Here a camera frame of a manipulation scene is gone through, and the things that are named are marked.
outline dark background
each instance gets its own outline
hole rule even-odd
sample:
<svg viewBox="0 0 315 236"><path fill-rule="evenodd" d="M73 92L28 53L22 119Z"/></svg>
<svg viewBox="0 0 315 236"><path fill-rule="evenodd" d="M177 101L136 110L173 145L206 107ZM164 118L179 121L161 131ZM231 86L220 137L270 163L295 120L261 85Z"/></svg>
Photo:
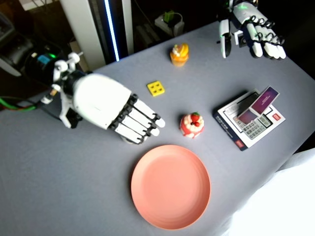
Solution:
<svg viewBox="0 0 315 236"><path fill-rule="evenodd" d="M182 14L185 31L191 31L216 21L218 1L216 0L137 0L152 25L154 19L165 11L174 10ZM147 23L135 0L132 3L133 28ZM315 78L315 3L313 1L260 0L258 9L276 22L273 30L285 38L284 49L287 55ZM58 1L25 12L18 0L0 0L0 11L27 36L40 37L70 51L69 42L75 40L71 28ZM22 98L31 97L46 89L36 81L23 77L13 77L0 69L0 95ZM302 149L315 147L314 134Z"/></svg>

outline yellow toy brick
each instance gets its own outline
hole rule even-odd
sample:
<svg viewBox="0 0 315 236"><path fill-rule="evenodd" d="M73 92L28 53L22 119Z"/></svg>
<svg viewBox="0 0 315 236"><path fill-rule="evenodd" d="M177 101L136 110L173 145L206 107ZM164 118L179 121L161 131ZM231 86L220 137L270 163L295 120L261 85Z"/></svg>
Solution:
<svg viewBox="0 0 315 236"><path fill-rule="evenodd" d="M154 81L152 83L149 83L147 84L147 87L153 97L165 93L165 89L160 81Z"/></svg>

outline white robotic hand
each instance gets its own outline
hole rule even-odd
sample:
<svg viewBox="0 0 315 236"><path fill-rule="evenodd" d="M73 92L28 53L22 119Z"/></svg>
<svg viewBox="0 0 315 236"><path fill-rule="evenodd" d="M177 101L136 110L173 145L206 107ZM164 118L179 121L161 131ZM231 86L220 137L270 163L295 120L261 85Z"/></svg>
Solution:
<svg viewBox="0 0 315 236"><path fill-rule="evenodd" d="M103 129L114 130L135 144L159 135L157 127L164 127L165 121L156 112L117 81L76 70L75 63L79 60L72 53L69 61L55 63L52 87L60 88L57 89L62 99L60 119L66 127L76 126L69 118L74 113Z"/></svg>
<svg viewBox="0 0 315 236"><path fill-rule="evenodd" d="M239 2L237 0L223 0L222 2L224 10L219 14L219 31L223 58L226 58L231 50L229 21L232 21L239 29L234 33L236 45L239 44L239 34L243 33L253 57L259 58L265 55L270 59L285 59L286 54L282 47L284 40L271 29L274 23L256 8L257 1Z"/></svg>

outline orange cupcake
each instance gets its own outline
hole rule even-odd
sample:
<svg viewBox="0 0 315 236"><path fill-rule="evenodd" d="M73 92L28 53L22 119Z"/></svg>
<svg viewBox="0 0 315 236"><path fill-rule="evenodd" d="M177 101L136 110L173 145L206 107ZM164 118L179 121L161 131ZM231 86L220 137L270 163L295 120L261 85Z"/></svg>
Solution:
<svg viewBox="0 0 315 236"><path fill-rule="evenodd" d="M173 50L170 53L171 60L175 66L183 66L189 58L189 47L187 43L182 45L175 44Z"/></svg>

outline gray tabletop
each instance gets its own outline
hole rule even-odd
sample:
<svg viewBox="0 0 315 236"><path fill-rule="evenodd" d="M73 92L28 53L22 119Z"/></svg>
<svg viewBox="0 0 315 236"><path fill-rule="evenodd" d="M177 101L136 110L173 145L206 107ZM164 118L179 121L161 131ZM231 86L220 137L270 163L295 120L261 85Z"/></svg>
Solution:
<svg viewBox="0 0 315 236"><path fill-rule="evenodd" d="M129 145L112 131L87 121L70 130L41 110L0 113L0 234L6 236L201 236L221 224L278 169L315 130L315 81L290 59L253 59L248 48L232 48L222 59L214 23L122 59L97 72L138 94L166 121L158 137ZM184 67L169 50L190 46ZM160 80L166 93L152 97L146 84ZM241 152L212 111L237 94L271 85L274 105L286 121ZM48 109L58 112L55 101ZM195 140L178 129L182 114L200 112L205 131ZM202 159L212 182L204 215L179 231L158 229L137 212L130 177L150 149L175 144Z"/></svg>

